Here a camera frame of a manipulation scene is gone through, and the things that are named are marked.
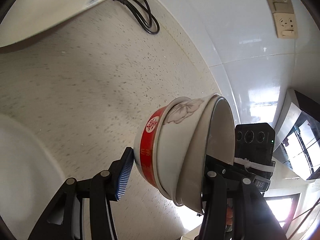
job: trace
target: speckled countertop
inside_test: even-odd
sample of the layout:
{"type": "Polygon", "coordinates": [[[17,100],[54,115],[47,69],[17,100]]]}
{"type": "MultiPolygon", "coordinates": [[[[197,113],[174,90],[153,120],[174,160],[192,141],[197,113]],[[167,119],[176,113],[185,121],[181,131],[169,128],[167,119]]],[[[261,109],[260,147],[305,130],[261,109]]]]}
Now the speckled countertop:
{"type": "MultiPolygon", "coordinates": [[[[108,168],[133,146],[141,120],[175,97],[219,92],[181,27],[157,1],[150,5],[161,23],[156,36],[107,0],[30,46],[0,50],[0,112],[31,129],[67,177],[108,168]]],[[[120,240],[186,231],[173,203],[135,167],[113,214],[120,240]]]]}

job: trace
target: white strap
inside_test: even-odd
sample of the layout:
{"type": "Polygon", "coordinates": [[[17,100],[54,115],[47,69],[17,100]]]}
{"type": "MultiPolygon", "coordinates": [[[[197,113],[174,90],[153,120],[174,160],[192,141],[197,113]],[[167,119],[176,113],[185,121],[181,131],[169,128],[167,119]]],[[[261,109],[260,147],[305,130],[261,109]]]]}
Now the white strap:
{"type": "Polygon", "coordinates": [[[273,166],[267,166],[267,165],[262,165],[259,163],[253,163],[248,161],[247,159],[241,159],[241,158],[235,158],[235,163],[239,163],[241,165],[244,165],[245,168],[254,168],[259,171],[266,171],[266,172],[274,172],[275,167],[273,166]]]}

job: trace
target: camera lens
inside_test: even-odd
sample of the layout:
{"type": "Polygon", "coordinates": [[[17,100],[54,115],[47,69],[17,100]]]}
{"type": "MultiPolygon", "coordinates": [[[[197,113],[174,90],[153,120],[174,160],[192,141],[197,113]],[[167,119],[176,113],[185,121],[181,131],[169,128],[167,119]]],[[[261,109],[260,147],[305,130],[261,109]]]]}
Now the camera lens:
{"type": "Polygon", "coordinates": [[[242,132],[237,133],[237,140],[240,141],[242,139],[242,132]]]}
{"type": "Polygon", "coordinates": [[[261,143],[263,142],[263,140],[264,140],[264,132],[259,132],[257,136],[257,141],[261,143]]]}
{"type": "Polygon", "coordinates": [[[246,143],[251,143],[253,141],[253,132],[252,131],[247,131],[244,135],[244,141],[246,143]]]}

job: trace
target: black power cord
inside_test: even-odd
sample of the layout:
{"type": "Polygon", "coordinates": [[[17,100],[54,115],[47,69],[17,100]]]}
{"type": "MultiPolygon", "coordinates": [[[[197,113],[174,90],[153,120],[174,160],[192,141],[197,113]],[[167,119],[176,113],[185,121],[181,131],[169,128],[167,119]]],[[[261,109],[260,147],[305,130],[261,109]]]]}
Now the black power cord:
{"type": "Polygon", "coordinates": [[[141,15],[141,13],[138,11],[138,9],[130,3],[128,0],[113,0],[113,1],[119,1],[120,3],[124,4],[128,7],[128,9],[132,12],[134,17],[137,19],[138,23],[141,25],[141,27],[150,34],[157,34],[160,30],[160,26],[156,18],[151,14],[150,6],[147,2],[147,0],[143,0],[146,7],[144,7],[139,1],[133,0],[135,3],[137,3],[146,13],[148,13],[149,16],[149,22],[145,20],[145,18],[141,15]],[[152,20],[156,23],[157,29],[156,31],[152,31],[152,20]]]}

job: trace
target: stacked bowl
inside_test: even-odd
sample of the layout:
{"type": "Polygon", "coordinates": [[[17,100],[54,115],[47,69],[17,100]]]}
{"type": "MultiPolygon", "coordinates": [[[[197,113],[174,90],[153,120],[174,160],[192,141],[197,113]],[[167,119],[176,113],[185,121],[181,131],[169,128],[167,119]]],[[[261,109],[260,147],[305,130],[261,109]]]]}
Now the stacked bowl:
{"type": "Polygon", "coordinates": [[[230,106],[219,94],[176,98],[142,123],[133,150],[147,182],[177,206],[203,214],[205,156],[233,164],[235,130],[230,106]]]}

